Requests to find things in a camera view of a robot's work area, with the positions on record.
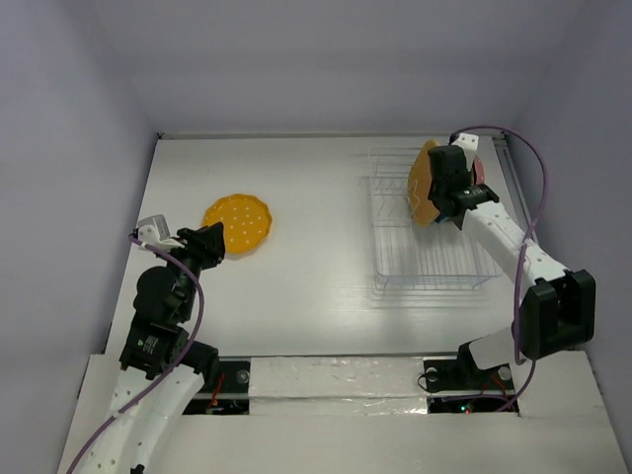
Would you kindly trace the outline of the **yellow polka dot plate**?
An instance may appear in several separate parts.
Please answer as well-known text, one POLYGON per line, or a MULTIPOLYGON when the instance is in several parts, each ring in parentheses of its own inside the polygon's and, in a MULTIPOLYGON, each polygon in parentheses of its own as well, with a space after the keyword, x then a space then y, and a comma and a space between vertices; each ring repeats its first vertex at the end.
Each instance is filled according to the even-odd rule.
POLYGON ((219 198, 204 213, 201 225, 223 224, 226 252, 241 255, 255 251, 268 237, 273 217, 269 207, 252 195, 219 198))

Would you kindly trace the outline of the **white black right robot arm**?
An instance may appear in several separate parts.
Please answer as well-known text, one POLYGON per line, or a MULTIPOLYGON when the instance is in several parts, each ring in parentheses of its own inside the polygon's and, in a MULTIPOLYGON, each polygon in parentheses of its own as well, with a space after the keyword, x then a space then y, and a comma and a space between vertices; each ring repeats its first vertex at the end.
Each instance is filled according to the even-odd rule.
POLYGON ((513 321, 504 330, 463 344, 456 379, 476 387, 491 368, 536 361, 590 341, 596 282, 547 254, 508 214, 486 185, 474 185, 465 150, 455 144, 429 151, 430 201, 478 243, 513 283, 513 321))

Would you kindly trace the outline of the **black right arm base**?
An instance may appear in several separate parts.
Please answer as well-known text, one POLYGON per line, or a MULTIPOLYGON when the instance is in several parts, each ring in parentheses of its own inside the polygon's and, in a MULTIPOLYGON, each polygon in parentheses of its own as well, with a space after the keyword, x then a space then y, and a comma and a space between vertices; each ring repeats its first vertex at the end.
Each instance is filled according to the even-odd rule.
MULTIPOLYGON (((456 358, 425 358, 417 379, 427 394, 430 414, 469 415, 501 412, 516 388, 507 364, 467 373, 456 358)), ((505 413, 518 413, 513 401, 505 413)))

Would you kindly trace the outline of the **square woven bamboo tray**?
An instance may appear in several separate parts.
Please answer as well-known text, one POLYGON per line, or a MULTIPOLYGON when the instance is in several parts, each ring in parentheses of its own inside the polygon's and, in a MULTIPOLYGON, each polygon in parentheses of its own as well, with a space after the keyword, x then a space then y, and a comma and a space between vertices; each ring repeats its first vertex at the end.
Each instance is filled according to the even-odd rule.
POLYGON ((411 217, 421 227, 429 226, 439 216, 439 211, 429 199, 432 183, 429 151, 437 146, 439 142, 435 139, 424 144, 408 176, 407 193, 411 217))

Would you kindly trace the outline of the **pink polka dot plate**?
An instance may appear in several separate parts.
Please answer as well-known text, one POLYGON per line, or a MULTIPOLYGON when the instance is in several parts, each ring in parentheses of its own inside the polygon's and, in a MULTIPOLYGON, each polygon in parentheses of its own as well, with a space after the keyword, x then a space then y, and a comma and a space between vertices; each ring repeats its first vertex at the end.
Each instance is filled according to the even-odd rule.
POLYGON ((476 156, 472 163, 471 168, 472 184, 475 186, 483 185, 485 183, 485 171, 483 163, 479 156, 476 156))

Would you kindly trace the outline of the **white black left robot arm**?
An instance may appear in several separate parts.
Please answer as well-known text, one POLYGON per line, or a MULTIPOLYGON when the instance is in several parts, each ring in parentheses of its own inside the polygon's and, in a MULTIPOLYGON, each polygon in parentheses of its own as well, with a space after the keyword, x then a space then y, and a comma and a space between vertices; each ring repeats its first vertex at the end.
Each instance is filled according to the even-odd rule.
POLYGON ((225 258, 222 223, 170 235, 157 215, 138 222, 129 240, 164 263, 137 280, 106 419, 72 461, 71 473, 150 472, 193 397, 218 382, 217 349, 184 325, 201 325, 199 277, 225 258))

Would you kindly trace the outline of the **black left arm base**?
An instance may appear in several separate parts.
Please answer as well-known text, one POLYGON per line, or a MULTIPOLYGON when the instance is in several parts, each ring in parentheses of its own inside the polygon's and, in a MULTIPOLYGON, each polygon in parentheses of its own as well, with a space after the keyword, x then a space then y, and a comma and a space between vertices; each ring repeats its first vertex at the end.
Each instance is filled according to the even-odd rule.
POLYGON ((250 412, 249 358, 222 358, 219 374, 212 388, 204 387, 189 402, 185 415, 238 416, 250 412))

